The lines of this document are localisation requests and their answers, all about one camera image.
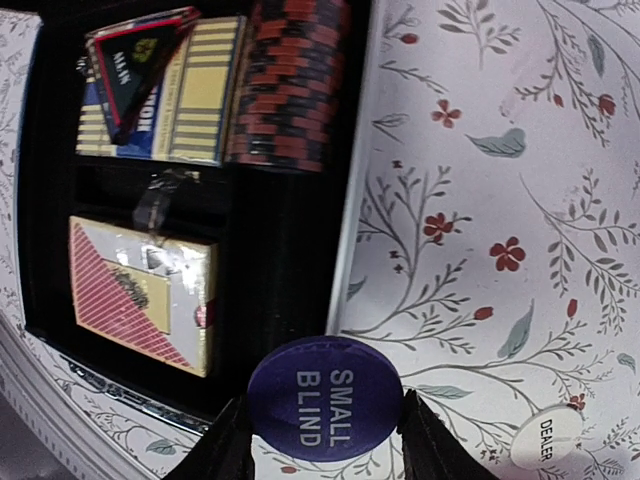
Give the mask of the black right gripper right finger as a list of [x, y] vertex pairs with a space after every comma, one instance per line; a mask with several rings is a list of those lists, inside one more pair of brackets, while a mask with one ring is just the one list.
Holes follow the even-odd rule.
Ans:
[[415, 390], [404, 396], [397, 426], [408, 480], [497, 480], [456, 440]]

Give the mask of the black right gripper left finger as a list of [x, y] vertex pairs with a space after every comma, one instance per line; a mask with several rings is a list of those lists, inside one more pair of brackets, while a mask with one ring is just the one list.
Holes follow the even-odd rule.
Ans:
[[247, 398], [232, 399], [169, 480], [254, 480], [252, 436]]

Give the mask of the blue dealer button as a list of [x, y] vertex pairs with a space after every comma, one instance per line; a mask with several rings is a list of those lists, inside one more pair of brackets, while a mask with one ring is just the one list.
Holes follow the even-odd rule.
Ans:
[[279, 347], [248, 383], [254, 432], [298, 460], [338, 462], [367, 453], [395, 430], [403, 388], [390, 360], [341, 336]]

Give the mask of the white dealer button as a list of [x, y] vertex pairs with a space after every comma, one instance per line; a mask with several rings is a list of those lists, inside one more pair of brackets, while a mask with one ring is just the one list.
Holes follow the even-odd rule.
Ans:
[[576, 449], [583, 426], [583, 415], [576, 408], [568, 404], [547, 407], [516, 432], [510, 459], [528, 471], [555, 466]]

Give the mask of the pink card deck box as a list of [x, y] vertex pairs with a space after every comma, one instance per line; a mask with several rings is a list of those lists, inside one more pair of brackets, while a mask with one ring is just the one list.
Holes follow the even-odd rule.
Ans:
[[78, 326], [200, 378], [212, 368], [217, 244], [69, 219]]

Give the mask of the aluminium poker case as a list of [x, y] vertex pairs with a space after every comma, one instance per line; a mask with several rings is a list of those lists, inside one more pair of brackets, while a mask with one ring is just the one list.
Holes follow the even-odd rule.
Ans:
[[69, 219], [130, 225], [158, 167], [75, 151], [84, 35], [169, 8], [166, 1], [27, 1], [43, 25], [28, 84], [18, 163], [18, 246], [26, 327], [66, 356], [165, 405], [212, 420], [246, 390], [262, 358], [326, 329], [371, 5], [351, 5], [345, 73], [321, 173], [205, 167], [182, 184], [166, 224], [221, 247], [213, 370], [204, 378], [80, 327], [69, 269]]

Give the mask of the blue gold card deck box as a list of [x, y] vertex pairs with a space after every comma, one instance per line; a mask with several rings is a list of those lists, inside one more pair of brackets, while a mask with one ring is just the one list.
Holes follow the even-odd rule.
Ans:
[[218, 166], [245, 25], [244, 16], [200, 19], [151, 91], [125, 145], [111, 142], [99, 90], [89, 76], [76, 153]]

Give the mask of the black triangular card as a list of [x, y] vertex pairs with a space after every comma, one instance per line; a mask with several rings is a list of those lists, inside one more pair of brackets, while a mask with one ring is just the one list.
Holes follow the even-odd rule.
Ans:
[[200, 17], [196, 7], [185, 6], [85, 35], [90, 70], [113, 144], [128, 143], [152, 89]]

